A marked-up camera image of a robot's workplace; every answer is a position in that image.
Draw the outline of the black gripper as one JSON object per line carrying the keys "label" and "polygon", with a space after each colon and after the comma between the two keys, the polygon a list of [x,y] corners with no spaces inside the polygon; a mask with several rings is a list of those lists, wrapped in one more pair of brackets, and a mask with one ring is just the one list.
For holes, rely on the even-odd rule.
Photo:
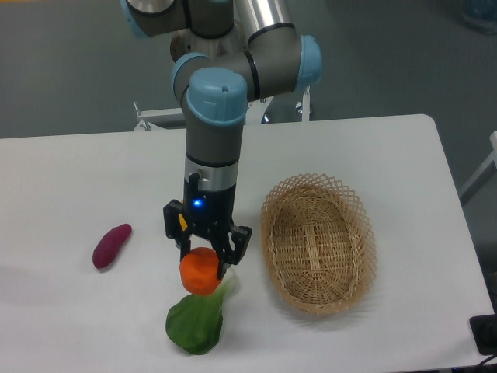
{"label": "black gripper", "polygon": [[[184,183],[183,205],[171,200],[163,208],[165,235],[175,241],[183,258],[191,250],[190,230],[201,238],[208,238],[217,254],[217,279],[222,280],[227,269],[238,265],[245,255],[252,237],[248,226],[235,225],[232,213],[236,184],[225,190],[201,190],[200,174],[191,174]],[[182,213],[189,228],[182,229]]]}

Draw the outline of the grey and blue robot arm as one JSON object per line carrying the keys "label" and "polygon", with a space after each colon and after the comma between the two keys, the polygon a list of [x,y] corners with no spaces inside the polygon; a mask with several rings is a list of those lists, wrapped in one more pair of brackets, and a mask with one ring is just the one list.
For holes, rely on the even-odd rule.
{"label": "grey and blue robot arm", "polygon": [[163,210],[165,233],[182,256],[191,237],[217,254],[217,277],[245,255],[252,231],[232,219],[242,133],[251,102],[319,82],[321,49],[300,35],[285,1],[124,1],[143,37],[190,31],[199,40],[241,37],[231,51],[192,47],[175,62],[172,91],[186,119],[183,199]]}

